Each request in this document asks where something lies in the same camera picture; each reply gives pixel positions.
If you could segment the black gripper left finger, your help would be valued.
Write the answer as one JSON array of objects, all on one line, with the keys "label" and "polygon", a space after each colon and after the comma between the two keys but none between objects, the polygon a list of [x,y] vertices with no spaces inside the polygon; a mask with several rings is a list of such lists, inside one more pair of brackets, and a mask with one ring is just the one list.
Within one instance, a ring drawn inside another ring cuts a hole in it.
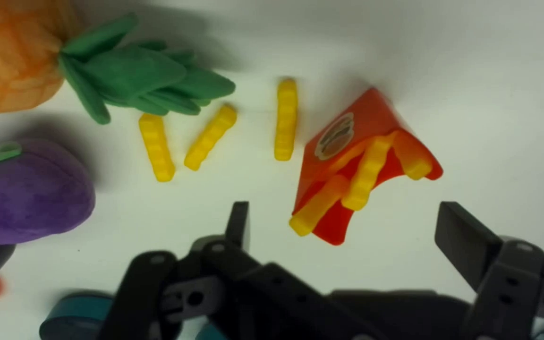
[{"label": "black gripper left finger", "polygon": [[235,201],[224,234],[199,237],[184,258],[171,251],[146,251],[133,258],[99,340],[177,340],[182,324],[214,315],[228,300],[222,275],[207,254],[243,247],[250,203]]}]

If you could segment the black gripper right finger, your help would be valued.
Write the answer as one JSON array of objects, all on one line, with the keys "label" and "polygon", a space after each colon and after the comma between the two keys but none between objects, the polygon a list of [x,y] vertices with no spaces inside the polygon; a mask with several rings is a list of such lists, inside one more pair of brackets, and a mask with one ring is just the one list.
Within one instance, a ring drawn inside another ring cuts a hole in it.
[{"label": "black gripper right finger", "polygon": [[460,201],[439,205],[435,243],[477,292],[460,340],[544,340],[544,249],[496,234]]}]

